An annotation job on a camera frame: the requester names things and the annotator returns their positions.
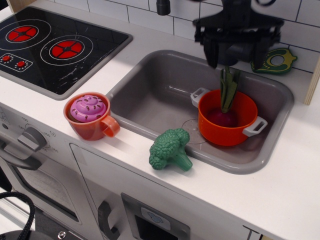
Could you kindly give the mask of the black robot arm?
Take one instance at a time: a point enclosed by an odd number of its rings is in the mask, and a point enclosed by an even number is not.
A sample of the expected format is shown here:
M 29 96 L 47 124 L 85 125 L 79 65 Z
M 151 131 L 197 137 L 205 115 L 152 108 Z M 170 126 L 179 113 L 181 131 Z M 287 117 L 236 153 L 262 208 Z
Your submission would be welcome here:
M 203 45 L 209 66 L 252 62 L 261 68 L 270 47 L 279 43 L 280 18 L 258 13 L 249 0 L 224 0 L 217 14 L 195 19 L 195 41 Z

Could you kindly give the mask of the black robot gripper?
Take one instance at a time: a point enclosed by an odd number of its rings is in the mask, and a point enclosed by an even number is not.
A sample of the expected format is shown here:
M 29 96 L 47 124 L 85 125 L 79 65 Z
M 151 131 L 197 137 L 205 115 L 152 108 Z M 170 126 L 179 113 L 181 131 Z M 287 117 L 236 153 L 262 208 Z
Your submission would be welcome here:
M 195 19 L 194 38 L 203 45 L 207 63 L 212 68 L 218 66 L 218 59 L 225 55 L 225 46 L 249 45 L 249 53 L 236 55 L 244 62 L 253 62 L 254 69 L 260 69 L 269 48 L 281 39 L 281 27 L 284 21 L 280 18 L 257 13 L 250 9 L 246 13 L 221 12 Z

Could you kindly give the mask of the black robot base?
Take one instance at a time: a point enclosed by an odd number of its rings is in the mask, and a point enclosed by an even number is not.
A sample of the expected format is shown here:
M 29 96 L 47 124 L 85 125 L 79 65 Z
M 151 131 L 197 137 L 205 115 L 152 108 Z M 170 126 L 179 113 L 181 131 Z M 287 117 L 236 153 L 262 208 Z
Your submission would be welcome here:
M 4 233 L 5 240 L 17 240 L 21 235 L 22 230 L 14 230 Z M 80 240 L 79 237 L 73 235 L 68 231 L 58 231 L 58 232 L 40 232 L 35 230 L 30 230 L 25 240 Z

